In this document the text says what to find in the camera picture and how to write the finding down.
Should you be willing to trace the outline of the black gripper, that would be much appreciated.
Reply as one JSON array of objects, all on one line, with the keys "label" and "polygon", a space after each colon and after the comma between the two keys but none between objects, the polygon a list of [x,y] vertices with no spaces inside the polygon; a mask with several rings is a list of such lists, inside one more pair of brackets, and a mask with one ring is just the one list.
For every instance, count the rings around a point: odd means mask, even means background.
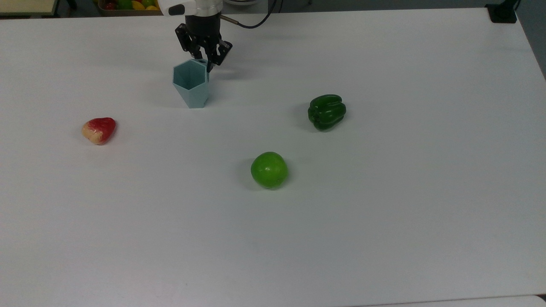
[{"label": "black gripper", "polygon": [[207,72],[221,65],[233,47],[232,43],[220,40],[220,16],[220,12],[212,16],[186,15],[186,24],[175,29],[181,48],[194,59],[203,59],[200,49],[205,49]]}]

